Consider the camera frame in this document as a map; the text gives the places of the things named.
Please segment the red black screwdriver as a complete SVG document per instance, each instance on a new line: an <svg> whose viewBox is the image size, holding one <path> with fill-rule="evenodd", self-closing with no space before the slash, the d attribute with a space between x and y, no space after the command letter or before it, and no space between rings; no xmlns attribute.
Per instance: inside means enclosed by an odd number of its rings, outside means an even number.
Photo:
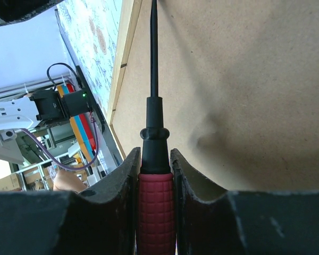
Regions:
<svg viewBox="0 0 319 255"><path fill-rule="evenodd" d="M163 99L158 93L158 18L157 1L150 14L150 96L147 98L146 127L141 168L138 175L137 252L138 254L175 254L175 209L164 127Z"/></svg>

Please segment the wooden picture frame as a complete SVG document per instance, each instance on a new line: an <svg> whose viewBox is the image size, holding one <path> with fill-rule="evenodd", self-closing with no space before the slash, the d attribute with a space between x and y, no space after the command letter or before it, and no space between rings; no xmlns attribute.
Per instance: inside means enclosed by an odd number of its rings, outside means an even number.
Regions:
<svg viewBox="0 0 319 255"><path fill-rule="evenodd" d="M319 1L159 1L169 148L228 190L319 190Z"/></svg>

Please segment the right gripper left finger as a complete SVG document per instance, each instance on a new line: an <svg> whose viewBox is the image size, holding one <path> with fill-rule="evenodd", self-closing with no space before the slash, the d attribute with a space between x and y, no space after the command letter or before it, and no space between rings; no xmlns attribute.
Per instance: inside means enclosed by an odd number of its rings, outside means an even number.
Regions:
<svg viewBox="0 0 319 255"><path fill-rule="evenodd" d="M80 193L0 192L0 254L134 254L140 149Z"/></svg>

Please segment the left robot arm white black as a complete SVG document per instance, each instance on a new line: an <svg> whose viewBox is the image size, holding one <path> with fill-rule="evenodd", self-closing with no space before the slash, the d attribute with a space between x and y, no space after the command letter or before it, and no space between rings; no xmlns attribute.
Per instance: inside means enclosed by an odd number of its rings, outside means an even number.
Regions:
<svg viewBox="0 0 319 255"><path fill-rule="evenodd" d="M59 124L91 110L87 91L61 96L50 70L62 74L65 62L56 28L57 1L0 1L0 92L30 78L47 78L51 87L0 101L0 131Z"/></svg>

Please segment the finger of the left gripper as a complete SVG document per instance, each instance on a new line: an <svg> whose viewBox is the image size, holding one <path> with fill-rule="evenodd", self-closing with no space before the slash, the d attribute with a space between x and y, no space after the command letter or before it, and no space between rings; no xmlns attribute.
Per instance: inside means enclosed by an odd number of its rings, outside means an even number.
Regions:
<svg viewBox="0 0 319 255"><path fill-rule="evenodd" d="M0 0L0 27L28 21L63 0Z"/></svg>

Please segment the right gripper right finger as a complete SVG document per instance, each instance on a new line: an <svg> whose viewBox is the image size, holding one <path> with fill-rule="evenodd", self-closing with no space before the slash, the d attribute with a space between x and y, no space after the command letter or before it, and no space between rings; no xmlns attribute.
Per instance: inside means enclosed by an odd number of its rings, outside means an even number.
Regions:
<svg viewBox="0 0 319 255"><path fill-rule="evenodd" d="M319 191L228 191L170 161L179 254L319 254Z"/></svg>

